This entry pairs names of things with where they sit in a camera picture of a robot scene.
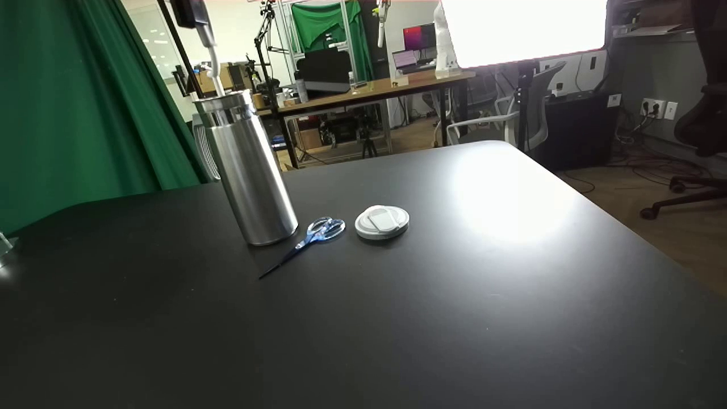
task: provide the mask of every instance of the desk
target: desk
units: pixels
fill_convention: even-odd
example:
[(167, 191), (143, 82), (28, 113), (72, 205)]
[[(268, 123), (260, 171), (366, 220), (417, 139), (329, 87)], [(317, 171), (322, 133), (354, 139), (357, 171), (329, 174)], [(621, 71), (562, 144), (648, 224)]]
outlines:
[[(339, 94), (339, 96), (326, 96), (326, 97), (316, 97), (309, 102), (297, 102), (297, 105), (287, 105), (279, 106), (279, 115), (287, 120), (300, 119), (300, 115), (313, 115), (313, 113), (324, 113), (339, 106), (357, 106), (357, 105), (371, 105), (371, 102), (383, 102), (387, 97), (398, 97), (407, 94), (424, 94), (424, 90), (437, 90), (439, 105), (446, 106), (446, 88), (463, 84), (473, 80), (474, 73), (447, 73), (447, 74), (437, 74), (434, 71), (426, 73), (410, 73), (404, 74), (402, 80), (374, 80), (367, 82), (354, 90)], [(441, 145), (447, 145), (447, 131), (446, 125), (447, 115), (446, 109), (439, 109), (439, 123), (441, 123)]]
[(216, 183), (61, 212), (0, 284), (1, 409), (727, 406), (727, 303), (507, 144), (288, 172), (300, 220), (372, 202), (264, 281)]

